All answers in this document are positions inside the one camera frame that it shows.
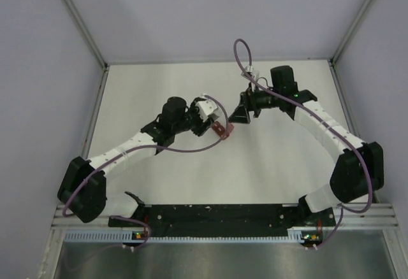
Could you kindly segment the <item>red weekly pill organizer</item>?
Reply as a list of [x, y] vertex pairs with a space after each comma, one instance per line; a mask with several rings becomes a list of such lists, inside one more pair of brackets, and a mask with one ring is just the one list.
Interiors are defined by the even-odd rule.
[[212, 130], [222, 139], [226, 140], [230, 134], [234, 130], [234, 125], [231, 123], [228, 123], [228, 125], [225, 127], [223, 126], [220, 122], [216, 121], [213, 126]]

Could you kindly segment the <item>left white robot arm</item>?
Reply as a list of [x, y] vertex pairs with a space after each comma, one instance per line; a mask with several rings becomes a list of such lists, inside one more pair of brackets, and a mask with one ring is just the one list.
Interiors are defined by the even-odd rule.
[[176, 135], [191, 131], [203, 136], [220, 117], [220, 106], [207, 95], [191, 104], [171, 97], [161, 113], [133, 137], [90, 159], [74, 158], [68, 165], [57, 197], [65, 217], [75, 216], [89, 223], [100, 216], [120, 216], [129, 225], [143, 222], [145, 212], [137, 196], [129, 191], [110, 192], [108, 185], [137, 162], [167, 150]]

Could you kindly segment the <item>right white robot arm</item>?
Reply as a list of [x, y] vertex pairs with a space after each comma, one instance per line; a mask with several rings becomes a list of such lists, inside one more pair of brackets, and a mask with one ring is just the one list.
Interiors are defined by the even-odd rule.
[[321, 211], [371, 195], [384, 185], [384, 155], [380, 144], [366, 143], [343, 128], [323, 109], [309, 90], [299, 90], [290, 66], [270, 70], [272, 87], [250, 84], [229, 117], [233, 124], [248, 124], [264, 109], [278, 108], [317, 139], [335, 161], [329, 181], [298, 200], [301, 223], [312, 225]]

